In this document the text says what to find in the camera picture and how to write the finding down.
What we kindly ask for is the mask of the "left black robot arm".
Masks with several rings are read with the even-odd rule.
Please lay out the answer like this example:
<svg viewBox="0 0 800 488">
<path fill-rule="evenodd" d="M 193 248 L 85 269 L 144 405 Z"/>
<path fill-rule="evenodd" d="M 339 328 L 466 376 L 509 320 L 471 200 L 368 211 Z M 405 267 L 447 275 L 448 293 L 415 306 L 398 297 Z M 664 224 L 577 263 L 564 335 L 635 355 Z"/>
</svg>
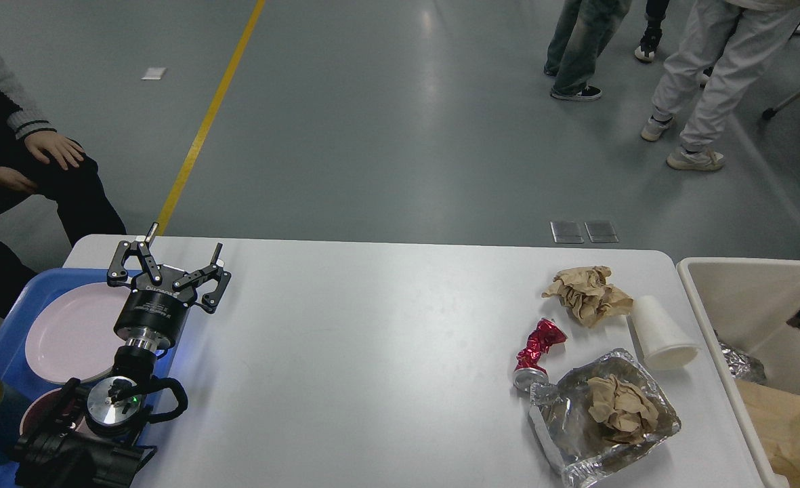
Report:
<svg viewBox="0 0 800 488">
<path fill-rule="evenodd" d="M 141 445 L 150 424 L 177 419 L 189 402 L 173 378 L 160 378 L 157 361 L 177 346 L 193 308 L 214 313 L 232 275 L 218 243 L 210 262 L 193 271 L 156 262 L 145 236 L 120 241 L 106 272 L 109 287 L 128 290 L 115 321 L 123 340 L 110 371 L 92 382 L 72 378 L 50 407 L 22 433 L 12 458 L 19 487 L 129 487 L 158 451 Z"/>
</svg>

